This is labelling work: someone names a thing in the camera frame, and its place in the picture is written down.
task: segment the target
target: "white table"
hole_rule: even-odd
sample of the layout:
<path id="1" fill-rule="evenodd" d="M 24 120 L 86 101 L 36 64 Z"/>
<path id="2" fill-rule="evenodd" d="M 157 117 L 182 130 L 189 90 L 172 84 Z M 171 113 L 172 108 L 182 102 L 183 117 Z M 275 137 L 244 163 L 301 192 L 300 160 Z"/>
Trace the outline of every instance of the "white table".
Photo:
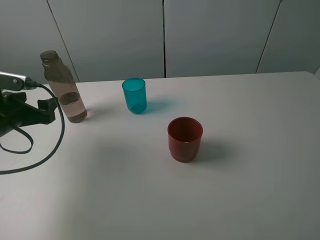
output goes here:
<path id="1" fill-rule="evenodd" d="M 146 81 L 148 109 L 127 110 L 122 81 L 78 85 L 89 119 L 66 123 L 57 153 L 0 176 L 1 240 L 320 239 L 320 81 L 310 73 Z M 28 103 L 49 98 L 28 91 Z M 27 155 L 0 152 L 0 169 L 42 159 L 57 120 L 25 127 Z M 197 119 L 198 158 L 170 156 L 168 123 Z M 22 150 L 16 133 L 1 143 Z"/>

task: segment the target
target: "red cup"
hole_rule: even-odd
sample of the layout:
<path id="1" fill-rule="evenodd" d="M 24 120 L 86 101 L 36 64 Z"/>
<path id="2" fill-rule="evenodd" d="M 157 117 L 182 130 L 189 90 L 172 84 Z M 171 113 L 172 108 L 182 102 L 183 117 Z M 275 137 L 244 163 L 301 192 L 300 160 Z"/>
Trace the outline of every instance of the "red cup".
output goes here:
<path id="1" fill-rule="evenodd" d="M 174 119 L 168 126 L 171 156 L 181 163 L 191 162 L 198 153 L 203 132 L 201 124 L 191 117 Z"/>

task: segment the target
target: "black cable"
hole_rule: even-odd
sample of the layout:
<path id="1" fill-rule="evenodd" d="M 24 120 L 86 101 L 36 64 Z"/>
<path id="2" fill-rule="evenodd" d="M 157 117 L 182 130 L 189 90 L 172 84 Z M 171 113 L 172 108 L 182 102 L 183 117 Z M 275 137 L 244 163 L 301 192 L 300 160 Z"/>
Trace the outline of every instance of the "black cable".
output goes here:
<path id="1" fill-rule="evenodd" d="M 17 168 L 17 169 L 12 169 L 12 170 L 0 171 L 0 175 L 20 173 L 20 172 L 24 172 L 24 171 L 27 171 L 27 170 L 30 170 L 30 169 L 34 169 L 34 168 L 40 166 L 41 164 L 44 164 L 46 161 L 48 161 L 56 153 L 56 151 L 58 150 L 58 148 L 59 148 L 59 146 L 60 146 L 60 144 L 62 142 L 62 139 L 64 137 L 64 134 L 65 134 L 65 119 L 64 119 L 64 114 L 62 112 L 61 106 L 60 106 L 56 96 L 53 94 L 53 92 L 49 88 L 47 88 L 46 86 L 44 86 L 42 84 L 33 82 L 33 85 L 35 87 L 43 88 L 44 90 L 46 90 L 53 97 L 53 99 L 54 99 L 54 101 L 55 101 L 55 103 L 57 105 L 57 108 L 58 108 L 58 111 L 59 111 L 59 114 L 60 114 L 60 118 L 61 118 L 61 133 L 60 133 L 60 137 L 59 137 L 58 142 L 56 143 L 54 149 L 49 153 L 48 156 L 46 156 L 41 161 L 39 161 L 39 162 L 37 162 L 35 164 L 32 164 L 30 166 L 25 166 L 25 167 L 21 167 L 21 168 Z"/>
<path id="2" fill-rule="evenodd" d="M 12 150 L 9 150 L 9 149 L 6 149 L 5 147 L 3 147 L 0 143 L 0 149 L 2 149 L 3 151 L 6 151 L 8 153 L 11 153 L 11 154 L 27 154 L 27 153 L 30 153 L 33 145 L 34 145 L 34 140 L 32 139 L 32 137 L 25 131 L 23 131 L 21 128 L 17 127 L 17 126 L 14 126 L 14 125 L 11 125 L 11 128 L 15 131 L 17 131 L 18 133 L 22 134 L 23 136 L 25 136 L 31 143 L 31 146 L 28 150 L 25 150 L 25 151 L 12 151 Z"/>

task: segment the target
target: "bottle opening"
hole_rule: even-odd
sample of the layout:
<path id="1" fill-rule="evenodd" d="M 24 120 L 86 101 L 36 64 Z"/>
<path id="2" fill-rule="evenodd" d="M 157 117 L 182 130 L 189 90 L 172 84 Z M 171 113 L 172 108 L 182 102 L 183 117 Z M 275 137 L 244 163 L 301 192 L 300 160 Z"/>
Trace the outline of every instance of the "bottle opening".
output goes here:
<path id="1" fill-rule="evenodd" d="M 42 63 L 45 65 L 53 64 L 59 60 L 57 52 L 53 50 L 44 51 L 40 54 L 40 58 L 42 60 Z"/>

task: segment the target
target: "plastic bottle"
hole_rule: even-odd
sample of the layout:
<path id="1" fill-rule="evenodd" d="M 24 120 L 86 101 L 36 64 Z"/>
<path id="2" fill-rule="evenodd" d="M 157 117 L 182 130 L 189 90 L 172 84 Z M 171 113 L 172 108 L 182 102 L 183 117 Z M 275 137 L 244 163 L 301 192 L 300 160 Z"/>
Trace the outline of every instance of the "plastic bottle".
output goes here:
<path id="1" fill-rule="evenodd" d="M 86 107 L 81 99 L 70 69 L 63 64 L 56 51 L 41 53 L 44 77 L 71 123 L 80 123 L 87 117 Z"/>

